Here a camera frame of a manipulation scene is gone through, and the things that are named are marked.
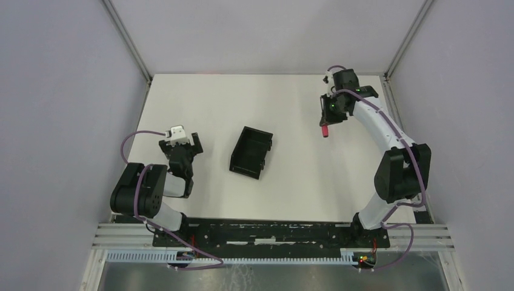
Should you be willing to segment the red handled screwdriver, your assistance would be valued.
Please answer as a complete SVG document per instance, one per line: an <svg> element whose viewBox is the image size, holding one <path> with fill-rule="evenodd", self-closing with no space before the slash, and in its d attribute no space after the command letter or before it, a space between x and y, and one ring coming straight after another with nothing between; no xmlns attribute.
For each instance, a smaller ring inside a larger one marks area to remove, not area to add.
<svg viewBox="0 0 514 291"><path fill-rule="evenodd" d="M322 125L321 126L321 131L322 131L323 138L328 138L329 137L329 128L328 128L327 125Z"/></svg>

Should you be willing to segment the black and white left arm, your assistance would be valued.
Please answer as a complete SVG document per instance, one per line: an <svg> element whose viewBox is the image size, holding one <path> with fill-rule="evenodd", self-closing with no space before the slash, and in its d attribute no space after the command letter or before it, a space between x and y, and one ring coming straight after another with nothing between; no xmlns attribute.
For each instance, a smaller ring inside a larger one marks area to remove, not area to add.
<svg viewBox="0 0 514 291"><path fill-rule="evenodd" d="M167 164L128 161L124 154L125 143L140 133L164 138L159 141L159 147ZM193 161L202 152L199 135L195 132L188 136L181 126L166 132L139 130L129 134L120 146L125 169L110 197L112 212L132 216L161 232L168 230L167 239L174 246L185 246L190 241L187 216L172 209L163 198L187 199L191 195Z"/></svg>

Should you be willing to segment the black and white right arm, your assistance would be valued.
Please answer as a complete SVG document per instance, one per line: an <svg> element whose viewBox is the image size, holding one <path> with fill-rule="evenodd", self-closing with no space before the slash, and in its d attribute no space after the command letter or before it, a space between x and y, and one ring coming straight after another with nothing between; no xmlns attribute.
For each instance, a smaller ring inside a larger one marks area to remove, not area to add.
<svg viewBox="0 0 514 291"><path fill-rule="evenodd" d="M320 97L323 137L329 136L330 125L354 117L382 152L373 178L375 193L350 224L351 242L366 247L374 240L374 231L384 227L399 207L425 205L432 152L427 144L415 142L400 129L377 91L370 85L361 86L354 70L333 65L325 71L323 81L327 86Z"/></svg>

